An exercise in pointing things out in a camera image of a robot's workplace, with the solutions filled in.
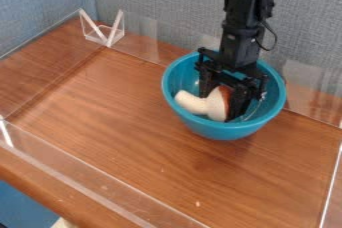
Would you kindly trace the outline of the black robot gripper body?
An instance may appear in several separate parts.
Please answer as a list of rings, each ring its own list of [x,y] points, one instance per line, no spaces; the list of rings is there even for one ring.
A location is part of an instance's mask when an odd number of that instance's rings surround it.
[[[249,29],[225,28],[220,50],[206,47],[198,49],[196,69],[206,69],[217,75],[220,84],[233,88],[249,87],[257,99],[266,92],[268,75],[257,67],[265,27]]]

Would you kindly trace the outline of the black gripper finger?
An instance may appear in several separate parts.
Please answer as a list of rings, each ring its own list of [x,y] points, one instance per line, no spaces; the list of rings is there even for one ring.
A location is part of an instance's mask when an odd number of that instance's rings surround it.
[[[234,88],[229,100],[228,121],[232,121],[246,114],[254,99],[256,95],[249,87],[240,85]]]
[[[217,75],[206,70],[200,70],[200,97],[206,98],[214,88],[220,85]]]

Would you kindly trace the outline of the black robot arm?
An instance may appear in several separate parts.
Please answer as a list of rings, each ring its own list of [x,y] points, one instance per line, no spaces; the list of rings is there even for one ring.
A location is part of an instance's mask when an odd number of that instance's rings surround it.
[[[274,6],[274,0],[225,0],[220,49],[198,49],[200,97],[209,101],[209,117],[216,121],[242,117],[252,102],[268,94],[269,76],[258,59]]]

